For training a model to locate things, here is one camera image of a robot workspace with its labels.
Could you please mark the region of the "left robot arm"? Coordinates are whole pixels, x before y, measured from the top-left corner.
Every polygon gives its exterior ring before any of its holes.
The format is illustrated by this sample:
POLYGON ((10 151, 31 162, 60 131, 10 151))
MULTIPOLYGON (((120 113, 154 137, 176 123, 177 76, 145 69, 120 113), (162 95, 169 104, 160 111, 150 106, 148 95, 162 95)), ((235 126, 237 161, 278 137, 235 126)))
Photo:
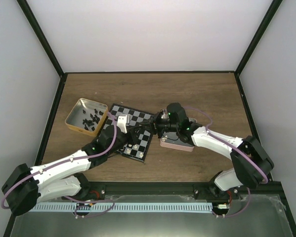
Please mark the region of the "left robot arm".
POLYGON ((110 125, 67 157, 32 167, 26 163, 18 165, 1 188, 1 207, 20 216, 46 200, 64 196, 86 199, 91 188, 82 172, 106 162, 112 153, 126 144, 137 145, 141 131, 141 126, 120 128, 110 125))

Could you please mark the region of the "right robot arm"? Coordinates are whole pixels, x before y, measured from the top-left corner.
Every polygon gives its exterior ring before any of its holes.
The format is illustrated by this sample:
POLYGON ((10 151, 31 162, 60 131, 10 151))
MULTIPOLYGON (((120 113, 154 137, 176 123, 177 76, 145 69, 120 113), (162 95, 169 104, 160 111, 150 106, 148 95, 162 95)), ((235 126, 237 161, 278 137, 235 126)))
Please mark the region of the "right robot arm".
POLYGON ((214 132, 209 125, 191 121, 177 102, 153 115, 148 123, 158 136, 174 132, 181 142, 209 149, 232 161, 231 169, 217 173, 210 180, 209 193, 215 199, 222 198, 231 188, 255 189, 269 181, 267 176, 274 163, 255 137, 239 138, 214 132))

